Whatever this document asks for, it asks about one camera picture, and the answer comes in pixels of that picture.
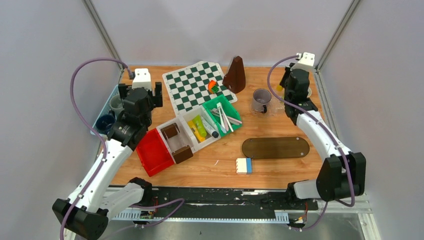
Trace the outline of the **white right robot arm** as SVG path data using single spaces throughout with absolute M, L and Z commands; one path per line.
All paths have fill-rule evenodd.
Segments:
M 306 199 L 321 199 L 354 206 L 355 197 L 365 190 L 365 156 L 352 152 L 325 124 L 317 106 L 308 97 L 308 71 L 286 67 L 280 86 L 284 89 L 286 115 L 306 134 L 322 159 L 316 179 L 288 185 L 286 204 L 298 209 Z

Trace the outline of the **green plastic bin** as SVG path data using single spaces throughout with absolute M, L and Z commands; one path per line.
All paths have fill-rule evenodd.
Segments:
M 243 125 L 240 114 L 224 95 L 217 96 L 202 106 L 211 117 L 220 137 L 235 132 Z

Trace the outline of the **white toothbrush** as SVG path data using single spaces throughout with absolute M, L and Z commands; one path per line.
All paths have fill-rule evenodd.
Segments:
M 216 107 L 217 107 L 219 117 L 220 117 L 220 124 L 223 126 L 225 132 L 226 133 L 228 131 L 234 132 L 234 129 L 233 129 L 231 123 L 229 122 L 226 113 L 223 111 L 222 104 L 220 102 L 218 102 Z

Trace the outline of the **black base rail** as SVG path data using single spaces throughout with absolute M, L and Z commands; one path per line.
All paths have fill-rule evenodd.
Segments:
M 164 206 L 172 200 L 184 199 Z M 154 210 L 155 217 L 165 217 L 179 207 L 173 218 L 196 219 L 271 219 L 276 210 L 293 211 L 303 215 L 305 211 L 318 210 L 313 200 L 294 200 L 284 190 L 236 189 L 203 187 L 157 186 L 148 193 L 139 206 L 162 205 Z

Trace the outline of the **purple mug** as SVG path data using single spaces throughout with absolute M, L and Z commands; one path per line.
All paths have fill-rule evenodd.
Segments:
M 252 94 L 252 100 L 256 100 L 262 103 L 271 101 L 271 98 L 271 93 L 264 88 L 258 88 Z

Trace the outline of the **brown wooden metronome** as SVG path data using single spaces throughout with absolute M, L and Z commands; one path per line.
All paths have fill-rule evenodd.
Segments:
M 243 59 L 239 55 L 232 58 L 223 77 L 222 84 L 234 94 L 240 93 L 245 89 L 246 73 Z

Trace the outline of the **green toothpaste tube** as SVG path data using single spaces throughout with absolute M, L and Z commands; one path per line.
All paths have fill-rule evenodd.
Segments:
M 202 123 L 201 116 L 200 115 L 195 116 L 192 121 L 195 124 L 199 135 L 203 138 L 206 138 L 207 132 L 206 132 L 204 125 Z

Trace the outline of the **white toothpaste tube black cap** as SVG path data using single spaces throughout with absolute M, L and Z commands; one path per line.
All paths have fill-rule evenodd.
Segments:
M 201 116 L 200 119 L 202 121 L 202 124 L 203 124 L 206 132 L 209 135 L 211 135 L 213 138 L 216 138 L 217 139 L 220 136 L 219 133 L 213 128 L 213 126 L 211 124 L 209 124 L 207 122 L 207 120 L 203 116 Z

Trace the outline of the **green white chessboard mat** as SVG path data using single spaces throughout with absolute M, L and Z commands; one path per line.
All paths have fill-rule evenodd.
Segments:
M 176 116 L 220 95 L 224 95 L 231 104 L 237 102 L 236 94 L 223 85 L 223 78 L 224 73 L 219 63 L 203 60 L 162 75 Z M 215 94 L 208 91 L 211 80 L 216 81 L 220 88 Z

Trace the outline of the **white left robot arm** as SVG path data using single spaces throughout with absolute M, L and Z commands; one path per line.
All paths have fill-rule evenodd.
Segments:
M 66 198 L 58 198 L 52 210 L 60 222 L 61 240 L 69 230 L 87 240 L 99 239 L 108 223 L 132 204 L 149 206 L 153 201 L 151 184 L 136 177 L 123 189 L 104 198 L 104 194 L 121 165 L 135 151 L 152 124 L 152 110 L 163 106 L 162 83 L 154 90 L 132 88 L 123 100 L 124 110 L 112 125 L 107 138 L 101 139 L 101 154 L 93 166 Z

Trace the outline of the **white plastic bin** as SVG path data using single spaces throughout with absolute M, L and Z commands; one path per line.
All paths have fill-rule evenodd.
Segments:
M 179 135 L 171 137 L 169 139 L 165 139 L 164 136 L 161 133 L 161 128 L 170 125 L 172 123 L 176 123 L 178 125 L 179 128 Z M 162 123 L 160 125 L 158 125 L 156 127 L 156 129 L 158 130 L 158 132 L 160 133 L 166 147 L 168 148 L 168 151 L 172 157 L 172 152 L 175 152 L 176 150 L 184 147 L 184 146 L 190 146 L 192 152 L 193 152 L 193 145 L 190 144 L 189 141 L 189 136 L 188 136 L 188 132 L 185 130 L 185 128 L 183 127 L 182 121 L 180 117 L 175 117 L 165 123 Z

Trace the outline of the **red plastic bin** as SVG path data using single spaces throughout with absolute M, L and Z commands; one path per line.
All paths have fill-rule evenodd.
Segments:
M 175 164 L 161 134 L 156 128 L 146 133 L 135 151 L 149 177 Z

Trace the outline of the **white blue toy brick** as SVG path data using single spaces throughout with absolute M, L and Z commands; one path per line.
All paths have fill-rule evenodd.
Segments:
M 236 173 L 239 175 L 249 175 L 253 172 L 251 158 L 237 158 L 235 164 Z

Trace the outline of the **cream mug yellow handle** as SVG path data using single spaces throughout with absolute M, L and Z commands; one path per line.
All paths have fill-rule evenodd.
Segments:
M 310 98 L 310 97 L 311 97 L 311 95 L 312 95 L 312 89 L 309 87 L 309 88 L 307 89 L 307 98 Z

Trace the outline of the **dark wooden oval tray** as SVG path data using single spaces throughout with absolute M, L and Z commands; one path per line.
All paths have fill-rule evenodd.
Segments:
M 310 152 L 308 142 L 299 136 L 248 138 L 241 145 L 242 153 L 251 159 L 302 158 Z

